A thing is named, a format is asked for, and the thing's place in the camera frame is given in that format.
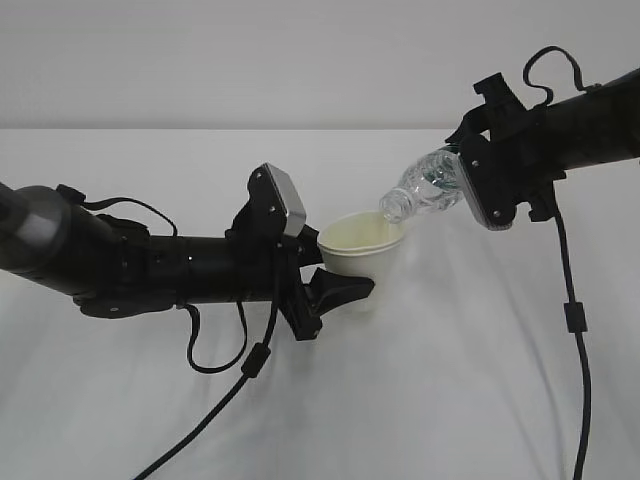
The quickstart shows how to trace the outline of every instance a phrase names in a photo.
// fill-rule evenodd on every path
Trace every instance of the black robotic arm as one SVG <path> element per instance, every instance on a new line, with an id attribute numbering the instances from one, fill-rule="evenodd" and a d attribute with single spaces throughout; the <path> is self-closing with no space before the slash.
<path id="1" fill-rule="evenodd" d="M 0 184 L 0 268 L 70 295 L 82 313 L 100 318 L 270 300 L 275 274 L 278 308 L 296 339 L 314 339 L 322 314 L 367 297 L 374 284 L 320 268 L 303 284 L 300 268 L 322 257 L 291 179 L 264 164 L 248 190 L 225 236 L 209 238 L 182 237 L 175 227 L 171 236 L 150 235 L 141 223 L 89 212 L 130 199 L 96 204 L 64 185 Z"/>
<path id="2" fill-rule="evenodd" d="M 531 68 L 550 52 L 570 61 L 581 95 L 553 104 L 551 88 L 531 83 Z M 640 69 L 584 86 L 575 59 L 551 46 L 527 62 L 523 77 L 545 91 L 544 102 L 527 110 L 496 73 L 474 85 L 485 103 L 446 140 L 459 150 L 457 180 L 476 220 L 492 230 L 509 228 L 523 202 L 532 221 L 553 218 L 553 182 L 567 170 L 640 157 Z"/>

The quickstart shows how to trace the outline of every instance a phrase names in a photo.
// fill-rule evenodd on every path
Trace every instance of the cable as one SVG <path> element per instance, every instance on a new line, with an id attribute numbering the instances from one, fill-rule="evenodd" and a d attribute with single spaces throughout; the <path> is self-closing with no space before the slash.
<path id="1" fill-rule="evenodd" d="M 569 63 L 571 63 L 571 67 L 573 68 L 573 85 L 576 87 L 576 90 L 578 90 L 579 92 L 590 92 L 601 86 L 600 84 L 596 83 L 594 85 L 589 85 L 585 87 L 584 82 L 582 80 L 582 70 L 580 70 L 580 65 L 578 64 L 576 59 L 573 58 L 573 56 L 571 56 L 571 54 L 567 52 L 564 48 L 560 48 L 553 45 L 549 47 L 545 47 L 529 59 L 529 61 L 525 64 L 524 69 L 522 71 L 522 80 L 524 81 L 525 85 L 531 88 L 537 88 L 539 90 L 543 90 L 547 95 L 544 102 L 536 105 L 537 107 L 540 107 L 540 106 L 547 107 L 551 105 L 551 103 L 553 102 L 554 94 L 553 94 L 553 90 L 550 87 L 547 87 L 545 85 L 538 85 L 536 83 L 531 83 L 529 74 L 531 73 L 531 69 L 538 62 L 538 60 L 540 60 L 546 54 L 551 52 L 562 53 L 567 58 L 567 60 L 569 60 Z"/>
<path id="2" fill-rule="evenodd" d="M 194 428 L 191 432 L 189 432 L 182 440 L 176 443 L 170 450 L 168 450 L 164 455 L 162 455 L 158 460 L 149 465 L 140 475 L 134 478 L 134 480 L 143 480 L 148 478 L 153 472 L 159 469 L 162 465 L 171 460 L 180 450 L 189 445 L 213 420 L 224 407 L 237 395 L 240 389 L 247 383 L 249 377 L 246 375 L 242 375 L 240 379 L 236 382 L 236 384 L 231 387 L 231 390 L 227 392 L 227 394 L 222 397 L 222 400 L 218 402 L 218 404 L 213 407 L 213 409 L 207 414 L 206 417 L 202 419 L 202 421 Z"/>
<path id="3" fill-rule="evenodd" d="M 202 431 L 211 423 L 211 421 L 228 405 L 228 403 L 235 397 L 238 392 L 242 389 L 242 387 L 247 383 L 249 378 L 255 378 L 271 351 L 269 350 L 269 343 L 271 341 L 271 337 L 273 336 L 273 331 L 276 325 L 276 319 L 278 317 L 278 306 L 280 303 L 280 282 L 279 282 L 279 272 L 280 272 L 280 263 L 279 256 L 277 251 L 274 252 L 274 261 L 273 261 L 273 298 L 271 300 L 271 312 L 269 313 L 269 321 L 267 322 L 267 328 L 264 332 L 264 337 L 261 343 L 256 343 L 251 350 L 251 353 L 247 356 L 244 364 L 242 365 L 242 376 L 238 379 L 231 390 L 227 392 L 227 394 L 222 397 L 215 407 L 204 417 L 196 427 L 189 432 L 182 440 L 176 443 L 171 449 L 169 449 L 164 455 L 162 455 L 158 460 L 153 462 L 147 468 L 144 469 L 142 473 L 140 473 L 133 480 L 144 480 L 149 478 L 149 476 L 162 467 L 165 463 L 175 457 L 183 448 L 189 445 Z"/>
<path id="4" fill-rule="evenodd" d="M 584 461 L 587 458 L 587 447 L 589 446 L 589 432 L 591 431 L 591 372 L 589 371 L 589 359 L 584 346 L 582 333 L 576 333 L 576 345 L 580 355 L 580 367 L 582 368 L 582 428 L 580 430 L 580 443 L 578 444 L 578 454 L 576 456 L 576 466 L 573 471 L 573 480 L 582 478 Z"/>
<path id="5" fill-rule="evenodd" d="M 106 200 L 101 200 L 99 202 L 82 202 L 80 205 L 82 205 L 82 207 L 86 208 L 89 211 L 95 212 L 98 210 L 104 210 L 105 208 L 109 208 L 115 205 L 116 203 L 134 203 L 136 205 L 140 205 L 141 207 L 146 208 L 147 210 L 155 213 L 156 215 L 164 219 L 169 225 L 171 225 L 172 236 L 174 237 L 178 236 L 178 227 L 176 227 L 176 224 L 173 223 L 173 221 L 169 217 L 167 217 L 164 213 L 160 212 L 160 210 L 156 210 L 151 205 L 141 202 L 140 200 L 136 200 L 135 198 L 114 197 L 114 198 L 108 198 Z"/>
<path id="6" fill-rule="evenodd" d="M 229 370 L 236 363 L 238 363 L 240 361 L 240 358 L 242 358 L 242 355 L 244 355 L 244 352 L 247 349 L 248 340 L 247 318 L 245 317 L 244 307 L 242 306 L 242 303 L 236 302 L 236 306 L 238 307 L 240 323 L 242 324 L 242 331 L 244 332 L 244 342 L 242 343 L 242 348 L 240 348 L 238 354 L 231 361 L 219 367 L 202 367 L 193 360 L 193 348 L 196 344 L 196 340 L 198 339 L 198 334 L 200 333 L 200 311 L 197 307 L 190 304 L 185 304 L 181 307 L 189 312 L 189 315 L 191 316 L 191 336 L 189 337 L 189 343 L 187 345 L 187 361 L 189 362 L 189 365 L 191 365 L 191 368 L 193 368 L 196 372 L 204 373 L 206 375 L 224 372 L 225 370 Z"/>
<path id="7" fill-rule="evenodd" d="M 578 443 L 578 453 L 573 470 L 573 480 L 582 479 L 584 462 L 587 457 L 587 447 L 589 445 L 589 433 L 591 431 L 591 371 L 589 369 L 589 358 L 584 345 L 582 333 L 586 331 L 586 320 L 584 318 L 584 308 L 582 303 L 576 301 L 576 293 L 573 286 L 573 276 L 571 274 L 571 263 L 569 261 L 569 245 L 567 242 L 567 231 L 560 211 L 555 209 L 554 215 L 556 226 L 558 227 L 558 237 L 560 239 L 560 254 L 562 257 L 562 270 L 564 273 L 565 285 L 569 302 L 565 304 L 567 315 L 567 325 L 569 331 L 575 334 L 578 355 L 580 357 L 580 368 L 582 370 L 582 427 L 580 429 L 580 440 Z"/>

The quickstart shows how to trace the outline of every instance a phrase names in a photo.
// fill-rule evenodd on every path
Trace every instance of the white tablecloth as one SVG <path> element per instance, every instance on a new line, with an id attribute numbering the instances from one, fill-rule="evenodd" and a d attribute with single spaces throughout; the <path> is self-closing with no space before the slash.
<path id="1" fill-rule="evenodd" d="M 375 208 L 444 131 L 0 131 L 0 181 L 129 195 L 186 235 L 220 236 L 271 162 L 316 228 Z M 594 388 L 585 480 L 640 471 L 640 255 L 636 161 L 558 184 Z M 136 207 L 116 215 L 167 227 Z M 555 227 L 526 208 L 508 232 L 466 205 L 417 222 L 388 301 L 333 312 L 315 342 L 280 319 L 255 381 L 154 479 L 561 479 L 582 407 Z M 267 304 L 247 305 L 262 335 Z M 169 311 L 83 317 L 69 298 L 0 273 L 0 478 L 130 479 L 187 433 L 239 375 L 193 372 L 189 320 Z M 203 308 L 197 357 L 241 342 L 233 305 Z"/>

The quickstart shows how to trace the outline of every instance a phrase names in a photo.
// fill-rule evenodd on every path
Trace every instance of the paper cup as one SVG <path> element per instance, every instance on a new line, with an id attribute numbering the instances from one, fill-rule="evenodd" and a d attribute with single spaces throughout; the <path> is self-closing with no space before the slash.
<path id="1" fill-rule="evenodd" d="M 318 236 L 327 270 L 338 275 L 367 277 L 375 282 L 368 298 L 344 306 L 354 313 L 375 309 L 396 262 L 404 227 L 392 225 L 380 212 L 360 212 L 343 217 Z"/>

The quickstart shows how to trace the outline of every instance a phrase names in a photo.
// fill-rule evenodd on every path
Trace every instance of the white backdrop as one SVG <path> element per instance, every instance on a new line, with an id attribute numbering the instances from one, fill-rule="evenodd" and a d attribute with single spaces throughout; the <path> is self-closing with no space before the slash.
<path id="1" fill-rule="evenodd" d="M 444 131 L 2 131 L 1 180 L 126 194 L 182 233 L 222 235 L 260 163 L 288 171 L 312 226 L 375 207 Z M 594 378 L 586 480 L 640 469 L 637 162 L 558 185 Z M 166 226 L 134 208 L 114 209 Z M 325 316 L 273 355 L 157 479 L 560 479 L 573 465 L 581 381 L 566 332 L 554 226 L 493 233 L 466 205 L 418 222 L 388 302 Z M 252 337 L 267 305 L 247 308 Z M 231 305 L 203 309 L 198 357 L 220 363 L 241 332 Z M 0 274 L 0 478 L 130 479 L 188 432 L 237 371 L 185 360 L 189 320 L 170 311 L 84 318 L 70 299 Z"/>
<path id="2" fill-rule="evenodd" d="M 640 65 L 637 0 L 0 0 L 3 128 L 434 128 L 567 48 Z M 532 80 L 575 95 L 550 55 Z"/>

